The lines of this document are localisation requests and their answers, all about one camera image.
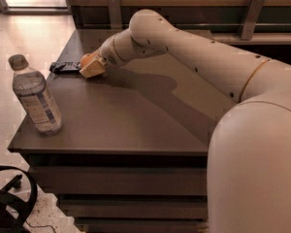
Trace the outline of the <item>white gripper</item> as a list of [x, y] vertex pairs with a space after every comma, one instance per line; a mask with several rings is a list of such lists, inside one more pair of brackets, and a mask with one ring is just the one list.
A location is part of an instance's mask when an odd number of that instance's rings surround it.
[[[128, 39], [120, 36], [111, 36], [100, 48], [100, 56], [109, 67], [124, 65], [127, 59]], [[98, 56], [99, 63], [88, 68], [80, 68], [80, 73], [86, 78], [95, 77], [106, 72], [102, 58]]]

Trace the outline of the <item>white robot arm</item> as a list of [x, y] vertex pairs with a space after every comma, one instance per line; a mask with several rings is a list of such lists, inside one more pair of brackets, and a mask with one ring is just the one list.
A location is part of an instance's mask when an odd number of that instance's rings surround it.
[[291, 65], [181, 31], [152, 10], [81, 58], [90, 78], [168, 53], [236, 105], [218, 122], [207, 168], [209, 233], [291, 233]]

